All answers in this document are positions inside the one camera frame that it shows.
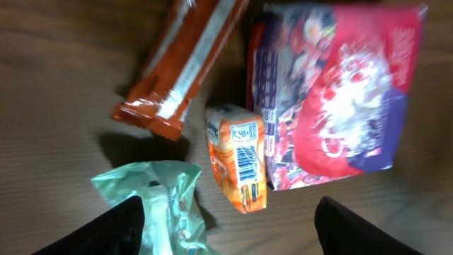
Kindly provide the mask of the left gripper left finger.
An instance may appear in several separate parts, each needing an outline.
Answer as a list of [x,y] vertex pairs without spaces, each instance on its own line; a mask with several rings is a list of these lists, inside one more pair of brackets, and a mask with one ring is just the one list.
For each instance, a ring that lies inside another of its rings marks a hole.
[[134,195],[33,255],[138,255],[143,228],[142,199]]

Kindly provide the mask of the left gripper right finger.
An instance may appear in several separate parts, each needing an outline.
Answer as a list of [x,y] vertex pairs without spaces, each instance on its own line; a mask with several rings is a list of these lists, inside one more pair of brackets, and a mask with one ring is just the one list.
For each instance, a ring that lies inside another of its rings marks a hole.
[[324,255],[422,255],[328,196],[316,207],[314,225]]

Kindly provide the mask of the mint green wipes packet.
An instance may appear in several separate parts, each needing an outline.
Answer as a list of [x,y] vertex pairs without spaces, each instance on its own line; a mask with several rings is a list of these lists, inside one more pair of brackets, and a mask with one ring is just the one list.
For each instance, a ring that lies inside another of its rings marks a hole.
[[145,161],[97,175],[91,183],[111,207],[132,196],[142,199],[140,254],[219,255],[207,244],[205,221],[194,199],[200,174],[197,164]]

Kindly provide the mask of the small orange carton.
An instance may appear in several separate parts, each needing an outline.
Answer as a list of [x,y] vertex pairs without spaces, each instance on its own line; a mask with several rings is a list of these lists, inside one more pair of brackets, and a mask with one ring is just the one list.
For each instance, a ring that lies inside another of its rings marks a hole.
[[247,214],[267,207],[262,118],[225,104],[205,111],[207,146],[214,178],[230,203]]

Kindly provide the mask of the purple pink floral pack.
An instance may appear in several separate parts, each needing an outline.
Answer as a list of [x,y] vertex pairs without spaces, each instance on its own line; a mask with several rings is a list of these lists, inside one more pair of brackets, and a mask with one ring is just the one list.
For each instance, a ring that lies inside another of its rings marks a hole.
[[265,124],[269,186],[390,169],[428,8],[266,4],[248,44],[248,107]]

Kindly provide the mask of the orange snack bar wrapper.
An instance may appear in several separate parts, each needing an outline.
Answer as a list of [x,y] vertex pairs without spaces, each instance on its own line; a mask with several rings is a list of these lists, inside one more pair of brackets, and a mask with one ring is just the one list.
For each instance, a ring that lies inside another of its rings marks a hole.
[[248,3],[174,1],[155,48],[125,100],[114,107],[111,118],[178,140],[191,101]]

